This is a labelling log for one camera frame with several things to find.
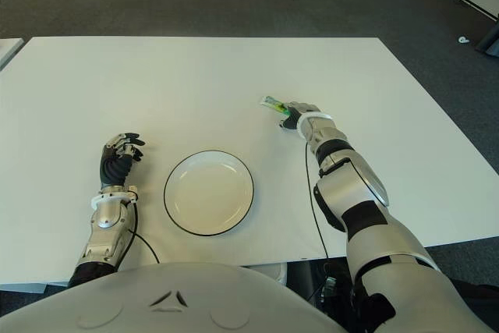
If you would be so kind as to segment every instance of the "black joint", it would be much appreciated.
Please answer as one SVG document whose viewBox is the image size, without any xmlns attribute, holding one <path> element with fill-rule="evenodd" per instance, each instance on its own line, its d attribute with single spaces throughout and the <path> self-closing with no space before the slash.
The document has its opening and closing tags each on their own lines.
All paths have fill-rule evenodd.
<svg viewBox="0 0 499 333">
<path fill-rule="evenodd" d="M 116 268 L 108 263 L 100 261 L 89 261 L 88 263 L 80 264 L 76 267 L 73 276 L 69 280 L 68 288 L 78 286 L 95 280 L 96 278 L 104 277 L 116 272 Z"/>
<path fill-rule="evenodd" d="M 341 150 L 353 150 L 353 147 L 346 140 L 328 140 L 317 148 L 315 157 L 319 165 L 321 165 L 327 156 Z"/>
<path fill-rule="evenodd" d="M 315 197 L 315 201 L 317 202 L 317 205 L 319 206 L 320 210 L 323 212 L 324 216 L 326 217 L 326 220 L 329 223 L 329 225 L 339 230 L 340 232 L 345 232 L 345 227 L 336 218 L 336 216 L 333 215 L 333 213 L 329 209 L 329 206 L 325 202 L 324 198 L 322 197 L 322 195 L 320 195 L 320 191 L 317 185 L 315 185 L 315 187 L 313 188 L 313 196 Z"/>
<path fill-rule="evenodd" d="M 372 269 L 374 269 L 376 267 L 380 267 L 381 265 L 390 264 L 390 263 L 391 263 L 391 258 L 390 257 L 380 257 L 378 259 L 370 261 L 369 263 L 363 265 L 359 269 L 359 271 L 357 272 L 357 275 L 356 275 L 356 282 L 362 276 L 364 276 L 367 272 L 369 272 L 370 270 L 372 270 Z"/>
<path fill-rule="evenodd" d="M 349 240 L 365 228 L 373 225 L 387 225 L 387 219 L 373 200 L 366 200 L 349 208 L 342 215 L 346 225 Z"/>
<path fill-rule="evenodd" d="M 319 177 L 323 178 L 325 175 L 329 175 L 330 173 L 334 172 L 336 169 L 342 167 L 344 164 L 349 163 L 350 161 L 350 158 L 341 159 L 338 163 L 330 167 L 326 172 L 322 169 L 319 169 Z"/>
<path fill-rule="evenodd" d="M 380 325 L 396 314 L 395 308 L 383 294 L 367 295 L 362 279 L 353 287 L 352 305 L 363 330 L 367 333 L 374 333 Z"/>
<path fill-rule="evenodd" d="M 428 267 L 428 268 L 433 268 L 431 265 L 429 265 L 426 261 L 424 260 L 421 260 L 421 259 L 417 259 L 416 258 L 416 261 L 419 265 L 423 265 L 424 267 Z"/>
</svg>

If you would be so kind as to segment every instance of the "white plate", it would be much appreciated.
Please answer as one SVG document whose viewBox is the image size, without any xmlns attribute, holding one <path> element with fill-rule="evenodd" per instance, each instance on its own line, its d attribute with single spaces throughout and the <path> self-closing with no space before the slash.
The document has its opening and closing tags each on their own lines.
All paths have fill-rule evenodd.
<svg viewBox="0 0 499 333">
<path fill-rule="evenodd" d="M 173 169 L 164 193 L 166 211 L 178 227 L 214 236 L 244 219 L 253 201 L 253 179 L 235 156 L 203 151 Z"/>
</svg>

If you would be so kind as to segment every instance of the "mechanical hand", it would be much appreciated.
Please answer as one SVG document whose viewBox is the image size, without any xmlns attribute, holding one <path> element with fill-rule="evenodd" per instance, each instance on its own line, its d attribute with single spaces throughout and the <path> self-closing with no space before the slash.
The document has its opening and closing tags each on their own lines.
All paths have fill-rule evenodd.
<svg viewBox="0 0 499 333">
<path fill-rule="evenodd" d="M 140 161 L 143 156 L 136 146 L 144 144 L 135 133 L 118 134 L 105 144 L 101 158 L 102 188 L 125 185 L 133 160 Z"/>
<path fill-rule="evenodd" d="M 315 105 L 307 103 L 298 103 L 292 101 L 285 104 L 289 111 L 289 117 L 282 121 L 279 126 L 286 129 L 296 129 L 299 118 L 306 112 L 320 112 L 320 109 Z"/>
</svg>

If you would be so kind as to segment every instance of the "plate rim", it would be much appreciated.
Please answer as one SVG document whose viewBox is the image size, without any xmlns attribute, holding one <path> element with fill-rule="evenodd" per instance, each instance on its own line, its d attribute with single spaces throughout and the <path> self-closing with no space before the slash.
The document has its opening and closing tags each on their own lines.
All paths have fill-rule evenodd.
<svg viewBox="0 0 499 333">
<path fill-rule="evenodd" d="M 172 215 L 170 214 L 170 212 L 168 211 L 168 206 L 166 205 L 166 186 L 168 185 L 168 181 L 170 180 L 170 177 L 172 177 L 172 174 L 173 172 L 177 169 L 177 167 L 179 165 L 181 165 L 185 160 L 191 158 L 192 156 L 194 155 L 197 155 L 197 154 L 202 154 L 203 152 L 221 152 L 223 154 L 227 154 L 227 155 L 230 155 L 232 156 L 233 158 L 236 158 L 237 160 L 239 160 L 241 162 L 242 165 L 244 165 L 244 168 L 246 168 L 246 170 L 248 171 L 248 174 L 249 174 L 249 179 L 251 180 L 251 201 L 249 202 L 249 206 L 248 206 L 248 209 L 246 210 L 245 214 L 241 217 L 241 219 L 239 221 L 237 221 L 233 226 L 231 226 L 230 228 L 222 231 L 222 232 L 218 232 L 218 233 L 213 233 L 213 234 L 201 234 L 201 233 L 195 233 L 195 232 L 191 232 L 190 230 L 187 230 L 186 228 L 182 227 L 177 221 L 175 221 L 175 219 L 172 217 Z M 227 152 L 227 151 L 222 151 L 222 150 L 202 150 L 202 151 L 197 151 L 195 152 L 194 154 L 191 154 L 189 156 L 186 156 L 185 158 L 183 158 L 181 161 L 179 161 L 179 163 L 177 163 L 177 165 L 175 167 L 173 167 L 173 169 L 170 171 L 170 173 L 168 174 L 168 178 L 166 179 L 166 182 L 165 182 L 165 187 L 163 188 L 163 205 L 165 206 L 165 211 L 166 213 L 168 214 L 168 216 L 170 217 L 170 219 L 173 221 L 173 223 L 179 227 L 181 230 L 183 230 L 184 232 L 188 232 L 189 234 L 194 234 L 195 236 L 200 236 L 200 237 L 212 237 L 212 236 L 218 236 L 220 234 L 223 234 L 223 233 L 226 233 L 228 232 L 229 230 L 232 230 L 234 229 L 237 225 L 239 225 L 239 223 L 244 220 L 244 218 L 248 215 L 248 212 L 250 212 L 250 209 L 251 209 L 251 206 L 253 205 L 253 198 L 255 197 L 255 182 L 253 181 L 253 175 L 251 174 L 251 171 L 250 169 L 248 168 L 248 166 L 244 163 L 244 161 L 242 161 L 241 159 L 239 159 L 237 156 L 235 156 L 234 154 L 231 154 L 230 152 Z"/>
</svg>

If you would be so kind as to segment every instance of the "small object on floor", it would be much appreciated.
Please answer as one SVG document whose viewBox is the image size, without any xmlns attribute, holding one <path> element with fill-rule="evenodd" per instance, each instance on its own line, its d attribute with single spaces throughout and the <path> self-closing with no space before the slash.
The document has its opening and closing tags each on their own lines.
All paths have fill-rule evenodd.
<svg viewBox="0 0 499 333">
<path fill-rule="evenodd" d="M 262 97 L 260 104 L 289 116 L 289 110 L 286 108 L 286 105 L 273 97 Z"/>
</svg>

